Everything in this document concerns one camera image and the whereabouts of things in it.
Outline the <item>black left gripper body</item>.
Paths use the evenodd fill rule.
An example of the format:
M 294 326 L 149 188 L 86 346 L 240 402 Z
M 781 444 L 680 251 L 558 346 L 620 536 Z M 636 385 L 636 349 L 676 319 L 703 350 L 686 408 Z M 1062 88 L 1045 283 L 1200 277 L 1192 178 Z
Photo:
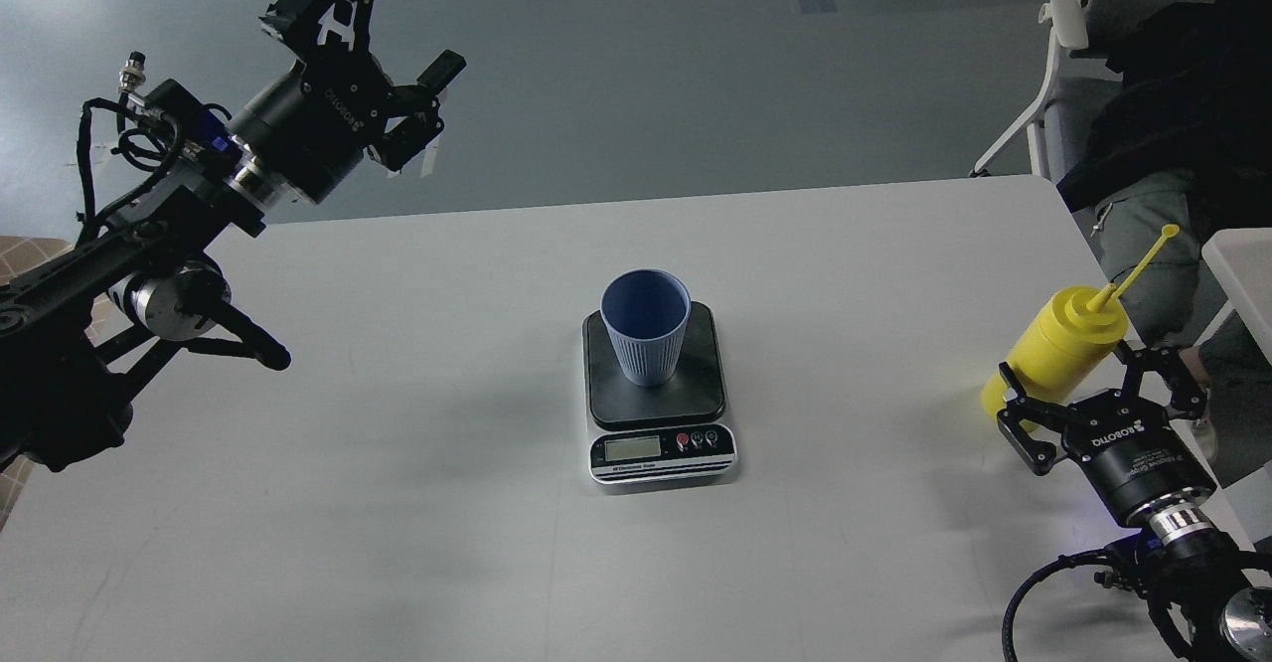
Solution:
M 347 17 L 338 0 L 273 0 L 259 17 L 295 62 L 232 118 L 232 136 L 313 204 L 363 160 L 377 104 L 396 87 L 370 52 L 373 6 Z

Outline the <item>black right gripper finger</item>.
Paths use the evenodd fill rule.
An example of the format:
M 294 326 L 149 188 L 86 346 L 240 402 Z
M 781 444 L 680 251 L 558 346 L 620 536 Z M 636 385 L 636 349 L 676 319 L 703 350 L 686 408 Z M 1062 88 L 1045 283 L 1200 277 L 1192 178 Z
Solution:
M 1186 365 L 1180 348 L 1133 348 L 1127 341 L 1117 344 L 1114 356 L 1124 368 L 1118 393 L 1122 398 L 1138 398 L 1145 374 L 1155 374 L 1172 398 L 1164 405 L 1169 420 L 1199 420 L 1208 406 L 1208 395 Z
M 1035 439 L 1027 432 L 1024 423 L 1034 423 L 1049 432 L 1063 435 L 1068 424 L 1068 407 L 1062 404 L 1051 404 L 1040 398 L 1032 398 L 1027 392 L 1027 386 L 1021 383 L 1018 373 L 1007 362 L 999 363 L 999 377 L 1006 386 L 1004 391 L 1004 407 L 996 414 L 1000 435 L 1013 446 L 1013 449 L 1027 463 L 1035 476 L 1046 476 L 1053 470 L 1054 463 L 1068 460 L 1068 453 L 1063 452 L 1062 444 L 1053 440 Z

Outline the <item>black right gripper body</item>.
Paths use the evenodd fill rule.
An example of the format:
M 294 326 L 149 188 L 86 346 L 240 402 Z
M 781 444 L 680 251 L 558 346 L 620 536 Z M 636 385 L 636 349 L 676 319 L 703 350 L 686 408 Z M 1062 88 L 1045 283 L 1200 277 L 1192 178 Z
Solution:
M 1058 432 L 1063 452 L 1122 528 L 1146 527 L 1159 509 L 1203 503 L 1217 489 L 1165 407 L 1138 395 L 1105 390 L 1068 404 Z

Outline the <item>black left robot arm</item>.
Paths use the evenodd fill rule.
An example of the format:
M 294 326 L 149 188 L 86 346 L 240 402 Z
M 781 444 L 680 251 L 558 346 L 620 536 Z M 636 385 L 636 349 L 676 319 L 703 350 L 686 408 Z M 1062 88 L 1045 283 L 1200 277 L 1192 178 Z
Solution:
M 181 351 L 289 368 L 206 250 L 228 227 L 259 236 L 282 197 L 322 202 L 365 158 L 399 172 L 441 135 L 466 60 L 446 50 L 391 81 L 370 51 L 378 1 L 268 5 L 259 28 L 295 60 L 240 113 L 178 81 L 142 92 L 140 52 L 118 95 L 81 104 L 78 239 L 3 286 L 3 463 L 59 472 L 121 446 L 134 400 Z

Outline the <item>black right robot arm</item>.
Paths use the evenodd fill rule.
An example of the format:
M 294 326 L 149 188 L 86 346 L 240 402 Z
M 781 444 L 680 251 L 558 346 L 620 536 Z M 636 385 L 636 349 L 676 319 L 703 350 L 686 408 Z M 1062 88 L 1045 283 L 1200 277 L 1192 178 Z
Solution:
M 1095 581 L 1136 595 L 1172 654 L 1183 661 L 1267 661 L 1269 589 L 1250 581 L 1269 558 L 1247 553 L 1207 514 L 1213 477 L 1172 423 L 1203 412 L 1207 396 L 1174 348 L 1119 342 L 1118 390 L 1076 404 L 1035 398 L 1006 363 L 999 432 L 1027 467 L 1044 476 L 1072 461 L 1128 536 L 1054 558 L 1018 586 L 1001 621 L 1004 659 L 1018 659 L 1015 617 L 1040 581 L 1081 567 Z

